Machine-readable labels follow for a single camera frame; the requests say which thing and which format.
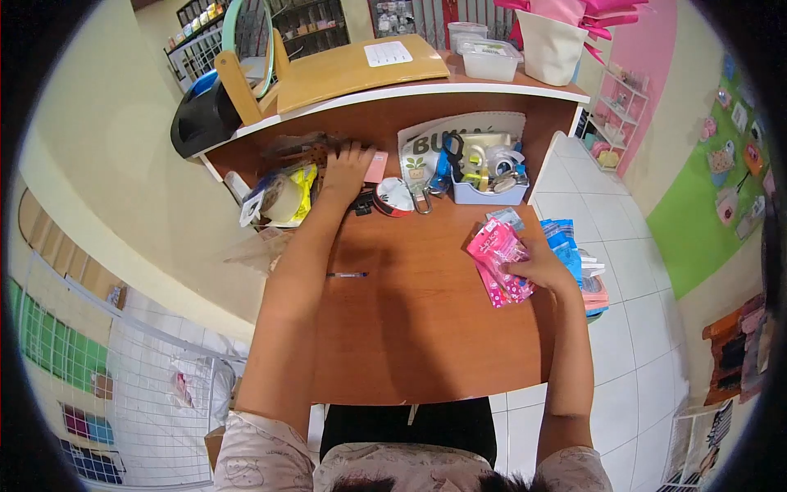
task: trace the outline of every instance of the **potted plant illustration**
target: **potted plant illustration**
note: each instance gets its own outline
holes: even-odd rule
[[[418,157],[418,160],[408,157],[407,162],[408,164],[405,167],[408,169],[410,179],[422,179],[423,168],[427,166],[427,163],[423,161],[423,157]]]

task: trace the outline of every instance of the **white tote bag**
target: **white tote bag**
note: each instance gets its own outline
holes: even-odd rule
[[[548,17],[516,10],[522,31],[525,73],[553,86],[571,82],[588,31]]]

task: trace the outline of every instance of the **person's left hand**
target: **person's left hand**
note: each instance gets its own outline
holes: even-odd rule
[[[364,185],[364,176],[376,151],[376,148],[369,147],[362,152],[360,142],[353,142],[352,145],[345,144],[338,157],[329,152],[320,196],[328,194],[349,206]]]

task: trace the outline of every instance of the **pink wall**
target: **pink wall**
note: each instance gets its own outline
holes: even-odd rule
[[[675,34],[678,30],[677,0],[650,0],[655,13],[640,15],[636,24],[615,28],[609,62],[625,70],[643,72],[650,76],[647,95],[650,97],[637,130],[631,135],[626,155],[618,165],[618,175],[623,176],[629,163],[639,150],[653,113],[659,105],[667,75],[670,72]]]

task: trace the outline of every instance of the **person's right hand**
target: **person's right hand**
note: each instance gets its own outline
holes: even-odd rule
[[[574,276],[546,242],[533,239],[521,239],[521,241],[527,248],[530,260],[502,265],[503,272],[525,277],[536,285],[550,290],[571,288],[572,285],[574,289],[578,288]]]
[[[364,176],[376,151],[374,147],[362,151],[360,142],[353,142],[352,145],[346,142],[338,157],[333,151],[328,152],[328,166],[320,196],[335,196],[347,208],[363,187]]]

